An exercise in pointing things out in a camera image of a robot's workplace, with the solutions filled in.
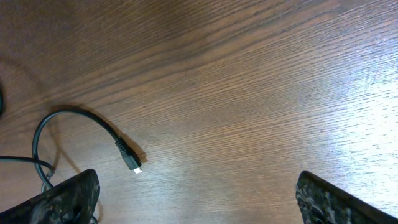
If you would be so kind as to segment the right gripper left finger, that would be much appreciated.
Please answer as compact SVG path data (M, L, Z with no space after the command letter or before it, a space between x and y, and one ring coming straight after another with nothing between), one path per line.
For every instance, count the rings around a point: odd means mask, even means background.
M87 169L1 213L3 224L89 224L100 195L95 170Z

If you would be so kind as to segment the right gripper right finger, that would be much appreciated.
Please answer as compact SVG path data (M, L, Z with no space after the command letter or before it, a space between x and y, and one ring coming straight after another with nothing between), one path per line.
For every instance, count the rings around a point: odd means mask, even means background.
M300 173L295 198L304 223L397 224L396 217L309 171Z

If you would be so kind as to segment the black usb cable gold plug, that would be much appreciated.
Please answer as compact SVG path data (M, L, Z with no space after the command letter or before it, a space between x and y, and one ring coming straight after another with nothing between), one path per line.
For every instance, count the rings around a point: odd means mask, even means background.
M32 163L37 171L38 176L44 183L44 186L42 187L42 192L40 194L54 187L54 185L52 185L50 182L50 177L55 172L55 168L53 165L39 159L38 145L39 145L40 134L44 129L45 125L50 121L51 118L62 113L79 114L93 120L94 122L102 126L102 128L104 128L105 131L107 131L110 134L110 136L114 139L115 145L118 148L121 157L125 162L125 164L128 166L128 168L137 174L142 172L141 168L142 163L138 155L134 152L132 147L130 147L130 145L105 120L95 115L94 113L84 110L82 108L77 108L77 107L60 108L59 110L55 110L49 113L38 124L32 140L31 157L17 157L17 156L1 157L2 161L17 161L17 162ZM98 223L98 222L99 222L98 219L94 216L93 213L90 223Z

